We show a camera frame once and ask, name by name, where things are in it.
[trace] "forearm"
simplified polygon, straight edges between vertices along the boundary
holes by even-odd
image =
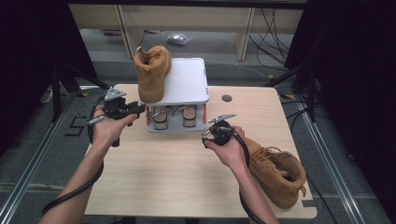
[[[101,167],[105,155],[106,149],[91,147],[90,151],[82,160],[77,170],[73,173],[58,198],[80,188],[92,180]],[[85,208],[91,195],[91,190],[92,187],[84,190],[75,197],[56,205],[43,216],[40,223],[80,223],[84,216]]]
[[[239,169],[232,169],[232,171],[238,181],[239,188],[247,207],[252,211],[252,213],[265,223],[278,223],[274,212],[268,205],[267,201],[262,197],[262,193],[256,186],[249,169],[246,166],[243,166]]]

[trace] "brown boot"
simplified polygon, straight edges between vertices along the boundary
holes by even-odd
[[[137,48],[134,54],[140,100],[144,103],[161,101],[164,95],[164,79],[172,66],[172,58],[164,46],[149,51]]]
[[[277,147],[262,147],[249,138],[245,138],[245,143],[250,154],[249,170],[274,205],[284,209],[293,207],[299,189],[305,196],[306,172],[291,153]]]

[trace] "white platform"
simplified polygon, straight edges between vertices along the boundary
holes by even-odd
[[[152,119],[148,123],[150,133],[177,133],[203,131],[205,122],[205,104],[209,101],[207,91],[205,62],[201,58],[174,58],[172,68],[166,76],[165,94],[160,102],[146,104],[148,111],[153,111],[158,105],[197,105],[196,126],[183,126],[183,116],[167,114],[168,128],[156,130]]]

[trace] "wooden table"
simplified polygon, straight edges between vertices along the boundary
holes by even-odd
[[[127,102],[138,101],[137,85],[117,85]],[[235,113],[227,119],[264,147],[298,154],[276,90],[256,87],[209,86],[207,118]],[[231,102],[221,100],[229,94]],[[280,209],[267,198],[279,218],[313,218],[315,206],[307,193],[291,209]],[[105,170],[95,183],[86,215],[149,217],[246,217],[233,174],[201,142],[201,132],[149,133],[145,115],[126,128],[120,146],[111,148]]]

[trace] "human hand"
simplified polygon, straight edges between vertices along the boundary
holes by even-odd
[[[239,126],[232,126],[236,133],[244,139],[245,132]],[[216,143],[206,140],[205,145],[212,149],[219,157],[220,161],[228,166],[231,170],[239,169],[240,167],[246,167],[245,153],[241,144],[234,138],[231,137],[230,141],[224,146],[218,146]]]
[[[96,118],[105,114],[103,109],[104,107],[102,105],[98,105],[95,108],[93,117]],[[103,148],[109,148],[113,142],[120,138],[124,127],[136,119],[136,114],[131,114],[123,119],[117,120],[105,116],[104,119],[93,125],[92,144]]]

